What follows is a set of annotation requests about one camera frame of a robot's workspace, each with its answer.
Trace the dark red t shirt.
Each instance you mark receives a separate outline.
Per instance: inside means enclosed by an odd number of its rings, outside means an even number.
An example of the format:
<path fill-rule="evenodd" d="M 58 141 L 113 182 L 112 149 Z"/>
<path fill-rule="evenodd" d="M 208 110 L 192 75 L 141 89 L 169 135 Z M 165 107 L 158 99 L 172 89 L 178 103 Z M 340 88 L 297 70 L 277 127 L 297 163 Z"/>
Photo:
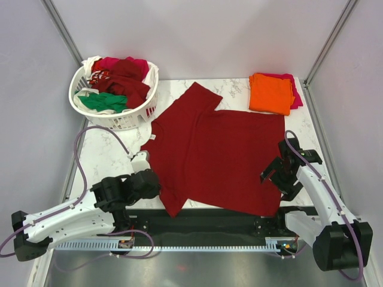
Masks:
<path fill-rule="evenodd" d="M 221 96 L 194 83 L 151 124 L 143 149 L 158 175 L 160 200 L 177 216 L 187 200 L 274 216 L 278 188 L 260 174 L 278 154 L 281 115 L 219 110 Z"/>

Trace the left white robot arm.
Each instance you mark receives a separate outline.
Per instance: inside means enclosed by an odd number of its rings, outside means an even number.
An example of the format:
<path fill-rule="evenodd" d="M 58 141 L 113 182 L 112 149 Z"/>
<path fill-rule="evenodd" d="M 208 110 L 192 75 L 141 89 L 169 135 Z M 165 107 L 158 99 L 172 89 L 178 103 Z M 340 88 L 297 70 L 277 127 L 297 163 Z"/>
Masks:
<path fill-rule="evenodd" d="M 158 176 L 146 169 L 132 175 L 106 177 L 83 197 L 35 214 L 18 211 L 11 222 L 16 236 L 14 252 L 20 262 L 44 255 L 70 240 L 89 236 L 129 236 L 129 207 L 160 193 Z"/>

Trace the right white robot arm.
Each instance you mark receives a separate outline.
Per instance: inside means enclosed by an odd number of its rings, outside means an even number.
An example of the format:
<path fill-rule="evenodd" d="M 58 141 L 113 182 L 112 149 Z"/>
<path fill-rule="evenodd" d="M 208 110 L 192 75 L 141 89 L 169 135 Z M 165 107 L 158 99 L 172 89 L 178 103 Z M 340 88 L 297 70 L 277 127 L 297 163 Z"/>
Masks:
<path fill-rule="evenodd" d="M 318 153 L 300 148 L 297 138 L 285 138 L 278 144 L 280 156 L 260 174 L 260 181 L 271 181 L 292 201 L 306 190 L 319 220 L 294 207 L 274 220 L 280 235 L 297 234 L 312 248 L 314 260 L 322 271 L 346 270 L 367 266 L 373 230 L 345 206 L 324 173 Z"/>

